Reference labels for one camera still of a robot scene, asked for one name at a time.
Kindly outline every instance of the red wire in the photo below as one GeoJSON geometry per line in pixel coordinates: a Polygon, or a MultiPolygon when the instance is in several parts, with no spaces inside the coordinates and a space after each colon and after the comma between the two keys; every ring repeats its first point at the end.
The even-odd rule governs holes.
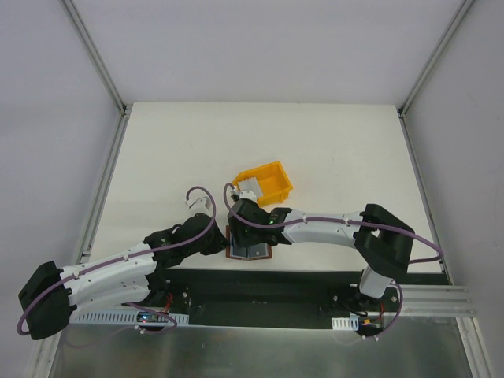
{"type": "Polygon", "coordinates": [[[165,308],[161,311],[162,313],[168,313],[168,310],[170,309],[170,306],[172,305],[172,300],[173,300],[173,295],[172,293],[168,293],[168,297],[166,297],[166,299],[168,299],[168,301],[166,302],[166,306],[165,308]]]}

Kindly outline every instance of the white wall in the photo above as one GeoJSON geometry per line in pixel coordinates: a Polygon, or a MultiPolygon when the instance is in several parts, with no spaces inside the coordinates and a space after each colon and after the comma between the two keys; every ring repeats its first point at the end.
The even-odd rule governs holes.
{"type": "Polygon", "coordinates": [[[456,282],[504,375],[504,2],[476,2],[413,108],[413,139],[456,282]]]}
{"type": "Polygon", "coordinates": [[[401,105],[461,0],[76,0],[124,100],[401,105]]]}
{"type": "Polygon", "coordinates": [[[70,263],[118,114],[57,1],[0,4],[0,376],[24,376],[17,293],[70,263]]]}

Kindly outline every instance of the yellow plastic container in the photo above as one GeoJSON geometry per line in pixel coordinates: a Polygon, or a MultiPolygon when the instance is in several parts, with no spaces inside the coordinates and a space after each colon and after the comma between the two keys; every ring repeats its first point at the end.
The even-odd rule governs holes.
{"type": "Polygon", "coordinates": [[[262,197],[258,198],[260,207],[285,201],[289,196],[289,191],[294,189],[282,163],[279,161],[243,171],[233,180],[232,184],[239,188],[240,181],[252,177],[258,180],[262,190],[262,197]]]}

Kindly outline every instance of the white tabletop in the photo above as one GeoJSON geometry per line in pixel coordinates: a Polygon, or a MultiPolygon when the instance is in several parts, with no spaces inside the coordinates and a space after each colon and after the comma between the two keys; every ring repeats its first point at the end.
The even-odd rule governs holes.
{"type": "MultiPolygon", "coordinates": [[[[183,222],[184,196],[202,185],[217,201],[243,170],[280,160],[294,186],[287,206],[318,213],[377,203],[432,239],[394,106],[137,102],[110,184],[91,260],[121,252],[151,232],[183,222]]],[[[411,258],[435,251],[415,242],[411,258]]],[[[273,259],[237,261],[196,254],[181,268],[358,271],[356,250],[300,243],[273,247],[273,259]]],[[[411,272],[440,272],[439,263],[411,272]]]]}

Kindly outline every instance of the wire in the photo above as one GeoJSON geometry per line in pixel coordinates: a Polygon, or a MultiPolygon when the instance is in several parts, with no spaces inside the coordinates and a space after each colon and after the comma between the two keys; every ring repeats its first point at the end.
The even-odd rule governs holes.
{"type": "Polygon", "coordinates": [[[388,324],[388,326],[382,332],[380,332],[380,334],[379,334],[380,336],[382,336],[382,334],[384,334],[385,332],[388,332],[388,330],[391,329],[392,326],[395,324],[395,322],[399,318],[399,315],[401,314],[402,304],[404,303],[404,296],[402,294],[401,285],[399,285],[398,283],[393,283],[392,286],[395,286],[397,288],[398,295],[399,295],[399,307],[397,308],[397,312],[395,313],[392,321],[388,324]]]}
{"type": "Polygon", "coordinates": [[[167,299],[166,306],[161,311],[162,313],[168,313],[168,311],[170,310],[170,306],[172,305],[173,295],[172,295],[172,293],[168,293],[168,294],[169,294],[168,297],[166,297],[166,299],[167,299]]]}
{"type": "Polygon", "coordinates": [[[154,311],[153,309],[147,309],[146,307],[142,307],[141,305],[138,305],[137,303],[133,303],[133,302],[128,302],[125,304],[128,306],[131,306],[131,307],[135,307],[136,309],[139,309],[140,311],[145,311],[146,313],[152,313],[154,315],[158,315],[159,317],[164,317],[173,323],[173,325],[171,327],[163,327],[163,329],[160,331],[149,331],[148,329],[144,329],[143,331],[147,335],[163,335],[165,333],[173,331],[177,326],[176,320],[173,319],[172,317],[170,317],[167,313],[160,313],[158,311],[154,311]]]}
{"type": "MultiPolygon", "coordinates": [[[[278,224],[257,224],[250,222],[249,220],[241,217],[238,215],[236,211],[232,209],[232,207],[229,205],[228,201],[228,188],[234,188],[232,183],[226,183],[224,185],[224,204],[228,208],[229,213],[232,214],[233,217],[238,219],[240,222],[246,224],[247,226],[253,227],[253,228],[260,228],[260,229],[272,229],[272,228],[280,228],[280,227],[285,227],[285,226],[290,226],[292,224],[297,224],[297,223],[306,223],[306,222],[331,222],[331,223],[338,223],[338,224],[345,224],[346,221],[344,219],[338,219],[338,218],[329,218],[329,217],[307,217],[305,219],[294,219],[294,220],[289,220],[287,222],[283,223],[278,223],[278,224]]],[[[433,242],[430,242],[426,238],[423,238],[414,232],[410,232],[408,230],[399,228],[399,227],[394,227],[394,226],[389,226],[387,224],[379,224],[379,223],[371,223],[371,222],[362,222],[359,220],[348,220],[348,224],[353,224],[356,226],[364,226],[364,227],[370,227],[370,228],[378,228],[380,230],[384,231],[392,231],[392,232],[397,232],[398,234],[403,234],[406,236],[409,236],[412,239],[418,240],[419,242],[425,244],[426,246],[431,247],[433,250],[435,250],[438,255],[433,257],[433,258],[418,258],[416,260],[411,260],[409,264],[418,264],[421,262],[430,262],[430,261],[439,261],[444,258],[444,252],[441,249],[440,246],[436,246],[433,242]]]]}
{"type": "Polygon", "coordinates": [[[349,306],[347,306],[343,301],[339,300],[338,303],[346,310],[350,311],[352,314],[357,315],[358,317],[367,317],[367,311],[354,311],[349,306]]]}
{"type": "MultiPolygon", "coordinates": [[[[144,328],[143,329],[143,333],[146,333],[147,335],[162,335],[162,334],[165,334],[165,333],[168,333],[168,332],[174,330],[176,328],[176,326],[177,326],[176,320],[173,319],[172,317],[170,317],[169,315],[165,314],[165,313],[159,313],[157,311],[154,311],[152,309],[147,309],[146,307],[139,306],[136,303],[132,303],[132,302],[125,303],[125,304],[129,305],[131,307],[135,307],[136,309],[139,309],[139,310],[144,311],[146,313],[153,313],[153,314],[158,315],[160,317],[164,317],[164,318],[168,319],[169,321],[171,321],[173,323],[172,326],[170,326],[170,327],[163,327],[163,329],[160,330],[160,331],[149,331],[148,329],[144,328]]],[[[63,343],[65,345],[68,345],[72,349],[86,349],[86,348],[94,347],[94,346],[96,346],[98,344],[101,344],[104,341],[106,341],[106,340],[112,338],[113,336],[117,335],[118,333],[121,333],[122,331],[126,331],[127,329],[137,329],[137,328],[136,327],[132,327],[131,325],[127,325],[126,327],[118,328],[114,332],[110,332],[108,335],[105,335],[101,339],[98,339],[98,340],[95,340],[95,341],[92,341],[90,343],[83,344],[83,345],[76,345],[76,344],[70,343],[68,335],[67,335],[68,331],[62,332],[61,337],[63,338],[63,343]]]]}
{"type": "MultiPolygon", "coordinates": [[[[187,191],[187,193],[186,193],[186,199],[189,199],[189,195],[191,194],[192,191],[195,191],[195,190],[200,190],[200,191],[205,192],[205,194],[208,195],[208,197],[210,198],[210,201],[212,202],[212,208],[213,208],[212,217],[211,217],[210,222],[208,223],[208,225],[205,227],[205,229],[203,231],[201,231],[199,234],[197,234],[196,236],[194,236],[194,237],[192,237],[192,238],[190,238],[188,240],[184,240],[181,243],[170,244],[168,246],[160,246],[158,248],[153,248],[153,249],[150,249],[150,250],[142,250],[140,252],[134,252],[132,254],[128,254],[127,255],[128,258],[137,258],[138,256],[143,256],[144,254],[152,254],[152,253],[155,253],[155,252],[161,252],[162,250],[172,250],[172,249],[178,248],[180,246],[186,246],[187,244],[193,243],[194,241],[196,241],[199,238],[201,238],[202,236],[204,236],[212,228],[213,224],[215,223],[215,216],[217,215],[217,206],[215,204],[215,200],[213,199],[213,196],[210,194],[209,191],[207,191],[204,187],[200,187],[200,186],[195,186],[195,187],[192,187],[191,189],[189,189],[187,191]]],[[[100,264],[90,266],[89,268],[85,268],[85,269],[81,270],[78,273],[78,276],[82,276],[82,275],[87,274],[89,272],[93,272],[93,271],[95,271],[97,269],[103,268],[103,267],[111,265],[111,264],[115,264],[116,262],[120,262],[120,261],[124,261],[124,257],[123,256],[121,256],[119,258],[114,258],[112,260],[104,261],[104,262],[102,262],[100,264]]],[[[28,331],[24,331],[23,330],[23,323],[26,321],[26,318],[28,317],[28,315],[30,314],[30,312],[35,308],[35,306],[37,306],[39,304],[40,301],[42,301],[55,288],[60,287],[61,285],[66,284],[70,280],[76,280],[78,278],[78,276],[76,276],[75,274],[72,274],[72,275],[70,275],[68,277],[65,277],[64,279],[62,279],[62,280],[60,280],[60,281],[58,281],[56,283],[53,283],[46,290],[44,290],[42,293],[40,293],[28,305],[28,307],[26,308],[26,310],[23,312],[23,315],[21,315],[19,321],[17,322],[17,333],[19,335],[21,335],[21,336],[30,335],[30,331],[29,330],[28,331]]]]}

